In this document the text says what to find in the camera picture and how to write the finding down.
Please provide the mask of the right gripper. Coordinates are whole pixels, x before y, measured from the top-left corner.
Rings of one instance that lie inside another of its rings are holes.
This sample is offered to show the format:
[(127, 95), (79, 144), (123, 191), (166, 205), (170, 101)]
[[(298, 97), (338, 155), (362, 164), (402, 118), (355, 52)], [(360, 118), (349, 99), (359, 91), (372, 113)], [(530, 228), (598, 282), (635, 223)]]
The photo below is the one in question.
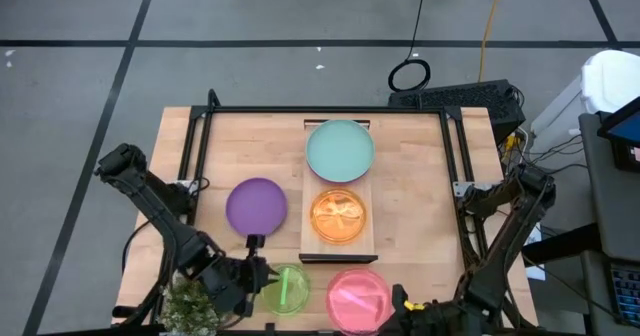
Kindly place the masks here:
[(389, 318), (389, 331), (398, 336), (446, 336), (450, 302), (433, 300), (413, 303), (404, 287), (394, 284), (391, 292), (394, 312)]

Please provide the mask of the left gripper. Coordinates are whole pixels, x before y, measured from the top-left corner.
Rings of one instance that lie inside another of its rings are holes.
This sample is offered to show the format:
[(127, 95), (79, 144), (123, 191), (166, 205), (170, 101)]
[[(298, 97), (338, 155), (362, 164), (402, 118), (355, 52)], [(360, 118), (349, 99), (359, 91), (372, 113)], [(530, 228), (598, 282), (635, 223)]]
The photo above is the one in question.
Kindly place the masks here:
[(261, 289), (280, 280), (280, 273), (257, 254), (264, 246), (266, 236), (250, 234), (246, 239), (248, 255), (237, 259), (228, 257), (206, 233), (198, 232), (197, 235), (205, 245), (197, 280), (204, 286), (215, 310), (251, 317)]

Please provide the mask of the green transparent plate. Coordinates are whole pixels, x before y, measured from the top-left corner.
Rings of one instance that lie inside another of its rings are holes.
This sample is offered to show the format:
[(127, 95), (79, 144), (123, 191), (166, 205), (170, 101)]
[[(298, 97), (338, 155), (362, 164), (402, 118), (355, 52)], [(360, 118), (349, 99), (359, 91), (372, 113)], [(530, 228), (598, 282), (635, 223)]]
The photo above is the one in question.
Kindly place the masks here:
[(311, 282), (304, 269), (295, 264), (280, 264), (274, 267), (275, 282), (262, 289), (260, 295), (264, 306), (277, 315), (293, 315), (306, 305)]

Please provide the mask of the red transparent plate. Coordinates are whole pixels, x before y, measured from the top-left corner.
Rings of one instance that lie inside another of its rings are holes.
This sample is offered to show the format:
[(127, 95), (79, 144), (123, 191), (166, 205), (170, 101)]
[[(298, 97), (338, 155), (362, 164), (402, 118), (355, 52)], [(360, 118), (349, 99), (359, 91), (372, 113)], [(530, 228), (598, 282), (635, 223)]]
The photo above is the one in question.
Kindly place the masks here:
[(378, 336), (393, 313), (391, 290), (369, 269), (348, 269), (329, 282), (325, 305), (332, 324), (346, 336)]

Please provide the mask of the orange transparent plate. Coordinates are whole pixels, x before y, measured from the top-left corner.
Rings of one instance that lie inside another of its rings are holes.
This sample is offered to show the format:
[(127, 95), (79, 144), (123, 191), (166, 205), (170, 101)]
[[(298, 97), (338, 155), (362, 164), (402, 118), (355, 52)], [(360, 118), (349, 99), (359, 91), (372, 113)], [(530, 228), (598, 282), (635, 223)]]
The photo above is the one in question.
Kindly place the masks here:
[(309, 216), (313, 230), (322, 240), (348, 244), (363, 232), (368, 214), (356, 193), (337, 188), (318, 194), (312, 201)]

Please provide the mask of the pale teal plate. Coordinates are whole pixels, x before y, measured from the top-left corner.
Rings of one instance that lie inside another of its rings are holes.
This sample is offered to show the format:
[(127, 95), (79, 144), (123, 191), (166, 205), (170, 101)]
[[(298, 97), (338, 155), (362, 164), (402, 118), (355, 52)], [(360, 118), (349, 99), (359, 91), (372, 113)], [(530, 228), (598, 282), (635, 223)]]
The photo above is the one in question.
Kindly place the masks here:
[(373, 165), (375, 143), (369, 130), (352, 120), (328, 120), (308, 136), (306, 161), (321, 177), (349, 181)]

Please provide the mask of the wooden tray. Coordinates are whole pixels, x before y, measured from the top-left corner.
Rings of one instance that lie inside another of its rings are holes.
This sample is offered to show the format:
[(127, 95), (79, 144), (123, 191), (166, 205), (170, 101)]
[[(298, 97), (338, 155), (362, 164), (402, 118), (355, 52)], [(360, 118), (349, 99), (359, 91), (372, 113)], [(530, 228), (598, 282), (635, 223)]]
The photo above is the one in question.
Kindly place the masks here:
[[(304, 157), (301, 211), (301, 245), (299, 259), (303, 263), (370, 263), (378, 259), (374, 247), (374, 211), (372, 205), (371, 178), (359, 182), (338, 185), (321, 182), (313, 177), (307, 169), (305, 154), (306, 141), (310, 133), (327, 119), (306, 119), (304, 121)], [(368, 120), (352, 120), (362, 124), (369, 130)], [(367, 222), (363, 232), (351, 243), (331, 244), (322, 240), (313, 230), (310, 223), (309, 211), (314, 198), (323, 191), (343, 188), (356, 193), (364, 202), (367, 210)]]

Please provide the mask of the small potted plant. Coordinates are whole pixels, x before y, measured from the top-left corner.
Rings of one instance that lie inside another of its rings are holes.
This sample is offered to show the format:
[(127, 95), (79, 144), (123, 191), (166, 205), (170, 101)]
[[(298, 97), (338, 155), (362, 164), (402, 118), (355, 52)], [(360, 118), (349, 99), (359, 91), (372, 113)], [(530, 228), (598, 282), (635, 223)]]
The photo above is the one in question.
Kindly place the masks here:
[(175, 275), (163, 297), (158, 321), (169, 336), (217, 336), (220, 317), (199, 282)]

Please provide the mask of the white paper sheet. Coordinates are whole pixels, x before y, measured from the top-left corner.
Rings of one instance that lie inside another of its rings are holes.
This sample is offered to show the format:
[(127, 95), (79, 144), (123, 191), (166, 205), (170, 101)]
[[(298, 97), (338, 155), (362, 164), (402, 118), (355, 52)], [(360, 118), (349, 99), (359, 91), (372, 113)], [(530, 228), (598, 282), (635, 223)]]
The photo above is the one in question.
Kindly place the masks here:
[[(536, 223), (534, 226), (534, 229), (531, 231), (531, 233), (529, 234), (529, 236), (527, 237), (527, 240), (525, 241), (524, 245), (528, 246), (530, 244), (536, 243), (536, 242), (540, 242), (542, 240), (542, 230), (541, 230), (541, 225), (540, 223)], [(526, 275), (528, 279), (531, 280), (538, 280), (538, 281), (545, 281), (546, 280), (546, 274), (544, 271), (544, 265), (541, 265), (540, 267), (538, 266), (526, 266)]]

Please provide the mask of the black desk leg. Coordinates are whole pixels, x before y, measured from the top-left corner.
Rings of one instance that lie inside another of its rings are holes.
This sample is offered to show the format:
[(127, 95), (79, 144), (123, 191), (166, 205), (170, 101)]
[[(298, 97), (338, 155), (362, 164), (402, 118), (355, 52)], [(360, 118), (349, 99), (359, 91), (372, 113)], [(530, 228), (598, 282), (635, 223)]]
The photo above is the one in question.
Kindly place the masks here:
[(522, 248), (521, 255), (526, 266), (537, 266), (574, 257), (588, 250), (601, 250), (600, 232), (596, 223), (526, 245)]

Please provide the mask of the keyboard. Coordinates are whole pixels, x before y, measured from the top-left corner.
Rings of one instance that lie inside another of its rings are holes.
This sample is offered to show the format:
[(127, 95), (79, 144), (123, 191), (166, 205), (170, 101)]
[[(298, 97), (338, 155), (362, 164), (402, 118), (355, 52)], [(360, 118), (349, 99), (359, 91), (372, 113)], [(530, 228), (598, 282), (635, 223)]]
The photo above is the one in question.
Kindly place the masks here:
[(618, 322), (640, 328), (640, 264), (610, 261), (606, 280)]

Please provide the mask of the grey desk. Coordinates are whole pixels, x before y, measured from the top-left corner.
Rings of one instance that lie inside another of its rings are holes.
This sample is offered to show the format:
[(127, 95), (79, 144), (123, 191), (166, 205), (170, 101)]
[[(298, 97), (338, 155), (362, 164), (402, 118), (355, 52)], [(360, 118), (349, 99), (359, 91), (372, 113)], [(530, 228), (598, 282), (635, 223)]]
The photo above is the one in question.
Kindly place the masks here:
[(619, 170), (611, 144), (597, 135), (595, 114), (581, 114), (579, 127), (603, 252), (640, 262), (640, 173)]

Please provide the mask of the black computer case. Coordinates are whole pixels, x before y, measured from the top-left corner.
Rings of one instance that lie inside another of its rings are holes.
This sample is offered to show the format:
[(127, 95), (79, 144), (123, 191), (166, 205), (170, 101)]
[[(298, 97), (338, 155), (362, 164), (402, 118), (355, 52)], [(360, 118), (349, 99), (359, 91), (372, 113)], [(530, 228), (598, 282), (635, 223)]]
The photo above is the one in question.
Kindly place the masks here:
[(393, 93), (388, 105), (399, 108), (459, 106), (486, 108), (494, 139), (500, 144), (525, 121), (518, 89), (506, 79)]

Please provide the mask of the tablet screen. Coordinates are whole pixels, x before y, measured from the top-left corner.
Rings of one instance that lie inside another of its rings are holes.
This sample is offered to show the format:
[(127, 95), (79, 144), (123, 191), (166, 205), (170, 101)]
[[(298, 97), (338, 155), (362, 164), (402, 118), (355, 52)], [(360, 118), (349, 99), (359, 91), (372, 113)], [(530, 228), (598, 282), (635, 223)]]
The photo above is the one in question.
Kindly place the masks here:
[(615, 166), (640, 173), (640, 96), (614, 113), (598, 112), (597, 135), (609, 141)]

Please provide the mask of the black table frame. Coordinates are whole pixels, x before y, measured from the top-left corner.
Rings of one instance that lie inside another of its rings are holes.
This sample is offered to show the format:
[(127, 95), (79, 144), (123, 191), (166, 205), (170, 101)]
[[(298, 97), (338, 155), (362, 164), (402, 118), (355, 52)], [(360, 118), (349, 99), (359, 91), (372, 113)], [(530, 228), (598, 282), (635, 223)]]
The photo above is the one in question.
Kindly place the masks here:
[[(165, 181), (182, 179), (179, 167), (192, 109), (164, 109), (150, 169)], [(379, 259), (368, 265), (389, 285), (400, 283), (413, 302), (448, 301), (464, 271), (447, 156), (438, 114), (386, 107), (222, 106), (212, 117), (195, 225), (233, 257), (247, 253), (245, 240), (224, 215), (226, 199), (241, 181), (265, 177), (278, 183), (290, 202), (283, 226), (260, 250), (269, 263), (297, 263), (301, 243), (306, 120), (370, 121), (376, 143), (371, 185), (373, 240)], [(475, 181), (499, 182), (503, 172), (488, 111), (462, 108), (469, 159)], [(134, 239), (117, 304), (139, 304), (156, 281), (163, 254), (160, 235), (149, 226)], [(311, 297), (295, 316), (277, 316), (258, 298), (254, 315), (222, 335), (259, 335), (273, 323), (278, 334), (333, 329), (326, 313), (326, 288), (348, 264), (302, 265), (311, 279)]]

